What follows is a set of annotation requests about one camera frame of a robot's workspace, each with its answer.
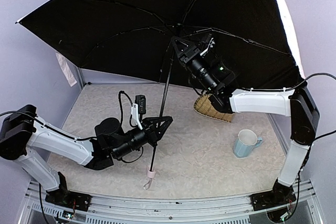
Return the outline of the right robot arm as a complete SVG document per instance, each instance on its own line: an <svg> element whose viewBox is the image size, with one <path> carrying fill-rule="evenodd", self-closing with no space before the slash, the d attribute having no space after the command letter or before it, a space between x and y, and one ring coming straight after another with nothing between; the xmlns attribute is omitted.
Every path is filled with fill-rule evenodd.
<svg viewBox="0 0 336 224"><path fill-rule="evenodd" d="M180 65L204 88L212 107L219 113L267 113L290 118L291 143L286 159L271 190L251 195L255 209L282 205L298 199L293 184L309 159L316 135L320 113L304 79L291 88L255 89L234 87L240 74L222 59L210 65L204 56L214 46L210 40L204 50L183 37L173 36L171 45Z"/></svg>

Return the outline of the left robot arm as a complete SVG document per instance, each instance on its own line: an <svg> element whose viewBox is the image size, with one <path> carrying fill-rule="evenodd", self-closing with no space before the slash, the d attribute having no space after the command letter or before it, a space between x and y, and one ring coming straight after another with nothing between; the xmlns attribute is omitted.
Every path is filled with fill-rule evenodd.
<svg viewBox="0 0 336 224"><path fill-rule="evenodd" d="M156 147L169 128L171 116L149 117L125 132L116 118L107 118L95 126L95 136L79 138L53 127L28 104L18 111L4 112L1 127L1 157L19 163L23 170L37 180L47 192L46 200L55 205L72 207L90 196L69 191L65 176L53 170L34 150L36 147L73 160L91 169L103 170L122 161L143 145Z"/></svg>

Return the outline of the pink and black folding umbrella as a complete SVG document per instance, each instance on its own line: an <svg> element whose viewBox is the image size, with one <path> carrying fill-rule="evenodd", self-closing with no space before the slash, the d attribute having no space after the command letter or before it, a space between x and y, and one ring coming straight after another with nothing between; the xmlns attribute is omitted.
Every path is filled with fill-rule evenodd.
<svg viewBox="0 0 336 224"><path fill-rule="evenodd" d="M303 125L304 74L285 0L49 0L18 23L77 67L191 85L219 112L261 112ZM218 85L180 64L172 37L212 33L205 55Z"/></svg>

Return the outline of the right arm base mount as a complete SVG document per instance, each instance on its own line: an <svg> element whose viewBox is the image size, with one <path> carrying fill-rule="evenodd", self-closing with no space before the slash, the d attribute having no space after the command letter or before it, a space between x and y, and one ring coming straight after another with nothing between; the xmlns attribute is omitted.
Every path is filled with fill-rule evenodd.
<svg viewBox="0 0 336 224"><path fill-rule="evenodd" d="M254 211L259 211L288 204L290 200L296 201L296 196L294 193L284 196L282 193L276 194L273 191L265 191L252 194L250 199Z"/></svg>

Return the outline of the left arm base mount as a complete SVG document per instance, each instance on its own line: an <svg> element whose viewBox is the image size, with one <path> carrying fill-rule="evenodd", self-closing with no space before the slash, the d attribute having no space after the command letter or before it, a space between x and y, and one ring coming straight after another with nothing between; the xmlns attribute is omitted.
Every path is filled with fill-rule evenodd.
<svg viewBox="0 0 336 224"><path fill-rule="evenodd" d="M47 193L46 202L74 210L88 211L92 196L74 191L65 193L51 191Z"/></svg>

